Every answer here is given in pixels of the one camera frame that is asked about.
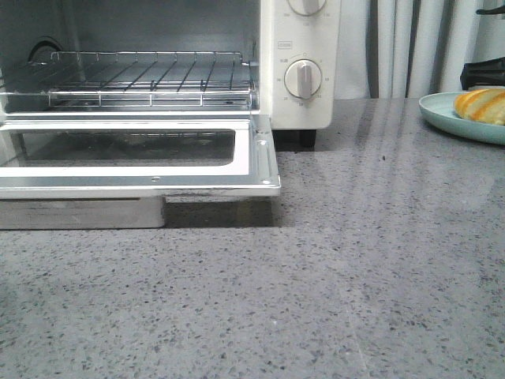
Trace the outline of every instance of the curtain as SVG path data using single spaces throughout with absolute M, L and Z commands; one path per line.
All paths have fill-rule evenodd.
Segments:
M 335 98 L 460 91 L 483 0 L 342 0 Z

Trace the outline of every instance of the white toaster oven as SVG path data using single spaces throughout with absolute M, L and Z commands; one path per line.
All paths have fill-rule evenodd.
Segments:
M 0 0 L 0 228 L 159 227 L 276 196 L 331 120 L 339 0 Z

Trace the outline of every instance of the oven rack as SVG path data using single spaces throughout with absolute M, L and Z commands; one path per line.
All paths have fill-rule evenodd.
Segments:
M 227 51 L 55 51 L 0 77 L 1 96 L 50 109 L 240 107 L 255 97 L 250 64 Z

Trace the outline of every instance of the speckled quartz countertop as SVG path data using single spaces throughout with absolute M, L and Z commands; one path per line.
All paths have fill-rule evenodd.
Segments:
M 282 195 L 167 228 L 0 232 L 0 378 L 505 373 L 505 148 L 342 100 Z

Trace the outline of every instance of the control knob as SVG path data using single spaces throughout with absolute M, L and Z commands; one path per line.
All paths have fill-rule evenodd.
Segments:
M 302 16 L 312 16 L 319 12 L 326 3 L 326 0 L 287 0 L 296 13 Z
M 318 65 L 308 59 L 293 63 L 286 71 L 284 84 L 291 95 L 310 99 L 321 86 L 322 74 Z

